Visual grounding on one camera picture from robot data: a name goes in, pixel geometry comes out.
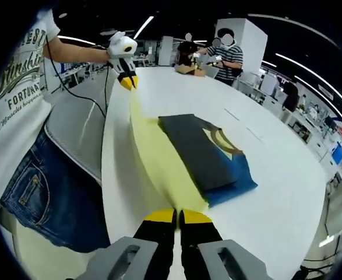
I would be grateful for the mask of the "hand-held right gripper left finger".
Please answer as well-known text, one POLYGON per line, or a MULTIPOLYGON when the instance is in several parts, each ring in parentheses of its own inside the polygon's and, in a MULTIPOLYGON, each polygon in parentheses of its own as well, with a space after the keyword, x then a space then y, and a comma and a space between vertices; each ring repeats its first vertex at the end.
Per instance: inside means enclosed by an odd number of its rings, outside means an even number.
POLYGON ((133 237, 122 237, 88 263, 86 279, 167 279, 173 262, 177 211, 154 211, 133 237))

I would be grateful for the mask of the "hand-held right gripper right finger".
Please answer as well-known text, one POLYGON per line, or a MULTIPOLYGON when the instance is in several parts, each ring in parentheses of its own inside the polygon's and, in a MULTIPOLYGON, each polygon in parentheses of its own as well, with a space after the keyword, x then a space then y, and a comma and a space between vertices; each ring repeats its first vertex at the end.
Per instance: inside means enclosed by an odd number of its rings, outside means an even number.
POLYGON ((208 216, 183 209, 179 214, 179 228, 186 279, 271 278, 262 260, 235 241, 222 239, 208 216))

